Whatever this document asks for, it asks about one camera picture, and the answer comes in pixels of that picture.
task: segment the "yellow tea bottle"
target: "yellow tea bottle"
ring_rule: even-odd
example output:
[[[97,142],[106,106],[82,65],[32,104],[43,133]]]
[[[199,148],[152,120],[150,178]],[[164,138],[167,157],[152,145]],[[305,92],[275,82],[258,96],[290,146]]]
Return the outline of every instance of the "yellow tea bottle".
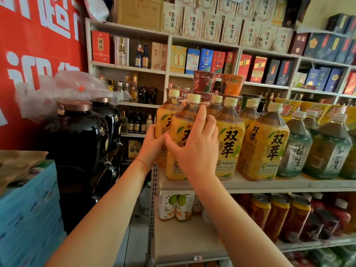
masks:
[[[218,128],[219,157],[215,174],[220,180],[234,176],[238,155],[245,135],[245,124],[236,112],[237,98],[225,98],[224,107],[214,115]]]
[[[289,128],[279,115],[283,105],[270,102],[268,112],[246,129],[238,170],[251,181],[274,179],[289,137]]]
[[[222,109],[221,102],[223,101],[223,97],[221,95],[213,95],[211,99],[211,104],[207,106],[207,115],[214,115],[218,111]]]
[[[310,134],[313,135],[315,130],[319,128],[316,118],[318,116],[318,112],[315,110],[307,110],[306,117],[303,120],[305,128],[309,130]]]
[[[199,110],[200,95],[188,94],[187,104],[172,118],[169,131],[174,142],[184,147]],[[171,151],[167,153],[166,175],[173,180],[184,179],[185,174]]]
[[[305,116],[305,112],[295,111],[292,119],[286,122],[289,128],[289,139],[278,167],[278,177],[296,177],[301,173],[313,143],[312,136],[303,122]]]
[[[240,118],[243,120],[243,122],[245,123],[246,129],[248,128],[248,126],[252,121],[260,117],[260,115],[256,111],[257,106],[258,106],[258,99],[256,98],[248,99],[246,102],[246,107],[238,114]]]
[[[352,146],[346,118],[346,114],[335,114],[331,122],[315,130],[303,173],[315,179],[337,178]]]
[[[156,113],[156,131],[154,134],[156,139],[170,129],[173,116],[183,108],[178,98],[179,90],[169,90],[167,101],[158,108]],[[167,149],[165,146],[162,146],[162,151],[156,160],[158,166],[164,167],[166,165],[166,156]]]

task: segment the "person's right hand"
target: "person's right hand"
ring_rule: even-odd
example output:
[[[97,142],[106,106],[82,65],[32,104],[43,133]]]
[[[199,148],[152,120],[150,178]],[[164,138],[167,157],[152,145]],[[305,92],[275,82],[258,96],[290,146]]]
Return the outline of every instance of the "person's right hand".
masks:
[[[179,147],[165,133],[166,147],[189,181],[215,176],[217,157],[219,155],[218,128],[212,115],[207,116],[204,105],[199,108],[197,118],[184,147]]]

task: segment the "box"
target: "box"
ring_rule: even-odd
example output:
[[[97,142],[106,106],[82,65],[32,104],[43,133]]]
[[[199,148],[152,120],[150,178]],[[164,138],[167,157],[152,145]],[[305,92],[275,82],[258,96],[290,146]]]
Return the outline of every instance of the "box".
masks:
[[[286,9],[287,9],[287,0],[277,0],[274,13],[271,19],[272,25],[276,25],[277,27],[282,27]]]
[[[283,60],[278,72],[276,85],[287,86],[289,76],[291,75],[293,63],[291,61]]]
[[[253,20],[258,0],[243,0],[236,7],[235,17]]]
[[[308,42],[310,33],[297,33],[294,32],[291,45],[289,46],[288,53],[303,56],[306,43]]]
[[[350,16],[344,13],[339,13],[329,17],[325,30],[344,34],[349,22],[349,17]]]
[[[220,41],[223,16],[205,13],[202,24],[202,39],[208,41]]]
[[[182,36],[200,39],[202,37],[203,20],[203,11],[194,10],[190,7],[185,7],[183,16]]]
[[[225,52],[218,52],[215,50],[212,55],[210,72],[218,74],[218,78],[221,78],[221,74],[223,73],[224,60]]]
[[[252,60],[251,55],[247,55],[247,54],[241,55],[241,60],[238,65],[238,75],[239,76],[244,76],[247,78],[251,60]]]
[[[347,53],[349,52],[351,46],[351,38],[342,37],[340,41],[340,48],[337,52],[335,62],[343,64],[346,60]]]
[[[197,0],[175,0],[174,4],[176,6],[195,8],[196,2]]]
[[[168,46],[166,44],[160,44],[159,45],[159,64],[158,64],[160,71],[166,71],[167,52],[168,52]]]
[[[187,48],[172,45],[170,72],[184,74]]]
[[[238,44],[242,24],[243,20],[241,18],[226,16],[222,25],[220,42],[234,45]]]
[[[159,69],[159,49],[160,44],[156,42],[152,42],[152,53],[151,53],[151,69],[158,70]]]
[[[118,23],[162,31],[164,0],[115,0]]]
[[[235,53],[228,52],[225,54],[224,74],[232,74],[235,60]]]
[[[255,20],[260,22],[269,22],[277,0],[258,0],[255,12]]]
[[[211,49],[201,50],[198,70],[210,72],[213,53]]]
[[[129,39],[126,37],[113,36],[115,64],[128,67]]]
[[[262,83],[274,85],[274,80],[276,79],[279,63],[280,63],[279,60],[274,60],[274,59],[268,60],[267,73],[265,73]]]
[[[351,72],[345,86],[344,94],[352,95],[356,88],[356,72]]]
[[[293,30],[289,28],[280,27],[277,30],[276,39],[274,41],[273,51],[280,53],[287,53],[289,45],[291,44],[291,37]]]
[[[217,0],[197,0],[195,9],[208,12],[215,13]]]
[[[253,56],[251,60],[252,66],[248,72],[247,81],[261,83],[266,62],[267,58],[265,57]]]
[[[345,30],[345,34],[353,37],[356,31],[356,16],[352,15],[349,17],[349,22],[347,23],[347,27]]]
[[[274,40],[277,34],[277,26],[273,26],[268,22],[261,24],[260,34],[256,43],[256,48],[262,50],[272,50]]]
[[[181,35],[184,7],[164,2],[163,31]]]
[[[216,14],[219,15],[235,15],[237,2],[231,0],[217,0]]]
[[[198,70],[200,50],[189,48],[187,52],[187,64],[185,66],[185,73],[194,75],[194,70]]]
[[[331,73],[332,69],[328,67],[320,67],[319,68],[319,76],[316,90],[322,91],[327,84],[327,79]]]
[[[110,63],[111,38],[109,33],[91,31],[93,61]]]
[[[320,48],[321,41],[323,40],[324,33],[310,33],[308,43],[305,47],[304,55],[305,57],[315,58]]]
[[[340,48],[340,37],[333,34],[325,34],[317,52],[317,59],[333,62]]]
[[[344,63],[345,64],[354,64],[355,56],[356,56],[356,39],[353,39]]]
[[[316,86],[318,85],[319,70],[316,68],[307,69],[308,76],[305,80],[306,85]]]
[[[260,22],[252,22],[249,19],[244,19],[239,45],[250,47],[250,48],[255,47],[256,39],[258,38],[260,29],[261,29]]]
[[[335,92],[337,85],[339,84],[341,75],[343,73],[343,69],[340,68],[333,68],[329,79],[327,80],[327,84],[324,88],[325,92]]]

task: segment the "lemon tea bottle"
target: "lemon tea bottle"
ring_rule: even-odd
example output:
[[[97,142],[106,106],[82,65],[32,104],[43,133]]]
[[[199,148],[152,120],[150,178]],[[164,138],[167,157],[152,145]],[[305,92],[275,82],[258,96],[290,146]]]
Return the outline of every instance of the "lemon tea bottle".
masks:
[[[167,101],[157,109],[156,131],[154,133],[156,139],[170,129],[173,116],[183,108],[178,98],[179,90],[169,90]],[[159,153],[156,161],[158,166],[164,167],[166,165],[166,156],[167,149],[165,146],[162,146],[162,151]]]
[[[174,142],[184,147],[199,110],[200,95],[188,94],[187,104],[172,118],[169,131]],[[185,174],[171,151],[167,152],[166,175],[173,180],[184,179]]]
[[[344,179],[356,180],[356,129],[349,131],[352,147],[339,176]]]
[[[303,122],[305,116],[306,112],[295,111],[292,114],[292,119],[286,122],[289,128],[289,139],[279,163],[278,177],[296,177],[301,173],[313,143],[312,136]]]
[[[221,95],[213,95],[211,99],[211,104],[207,106],[207,114],[214,115],[222,109],[221,102],[223,97]]]
[[[352,146],[346,118],[346,114],[335,114],[331,122],[315,130],[303,173],[315,179],[337,178]]]
[[[246,107],[238,114],[240,118],[246,125],[246,128],[250,125],[253,120],[256,120],[260,117],[260,115],[256,111],[256,107],[258,106],[258,99],[251,98],[246,102]]]
[[[238,116],[235,107],[237,98],[225,98],[224,107],[214,115],[218,128],[219,157],[215,174],[220,180],[234,176],[238,155],[245,135],[245,124]]]
[[[238,170],[251,181],[274,179],[289,137],[289,128],[279,115],[281,103],[270,102],[268,112],[252,121],[246,130]]]
[[[306,129],[309,130],[310,134],[313,135],[314,131],[319,128],[316,118],[318,116],[318,112],[315,110],[307,110],[306,117],[303,120]]]

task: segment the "bottle cap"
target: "bottle cap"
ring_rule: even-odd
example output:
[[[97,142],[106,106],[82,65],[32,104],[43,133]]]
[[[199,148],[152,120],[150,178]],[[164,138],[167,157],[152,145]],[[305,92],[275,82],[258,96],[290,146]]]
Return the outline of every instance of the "bottle cap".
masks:
[[[316,199],[322,199],[323,198],[323,193],[321,193],[321,192],[313,192],[311,195]]]
[[[307,111],[306,111],[306,115],[307,115],[307,116],[317,117],[317,116],[318,116],[318,112],[315,111],[315,110],[307,110]]]
[[[335,205],[337,207],[340,207],[341,209],[345,209],[346,210],[348,203],[347,203],[347,201],[345,201],[343,199],[336,199]]]
[[[168,96],[172,96],[174,98],[178,98],[180,94],[179,90],[169,90],[168,91]]]
[[[270,102],[268,104],[268,110],[271,110],[271,111],[281,112],[282,108],[283,108],[283,104],[282,103]]]
[[[338,113],[332,116],[332,121],[334,122],[344,123],[346,119],[347,119],[347,114]]]
[[[221,103],[223,101],[223,97],[221,95],[213,95],[211,101]]]
[[[258,106],[258,99],[257,98],[247,99],[246,106],[257,107]]]
[[[305,116],[306,116],[306,112],[303,112],[303,111],[295,111],[292,114],[292,117],[302,118],[302,119],[304,119]]]
[[[224,106],[236,107],[237,104],[238,104],[237,98],[225,98]]]
[[[187,102],[200,103],[200,95],[197,95],[197,94],[187,94]]]
[[[312,200],[312,196],[309,193],[302,193],[303,198],[307,199],[309,202]]]

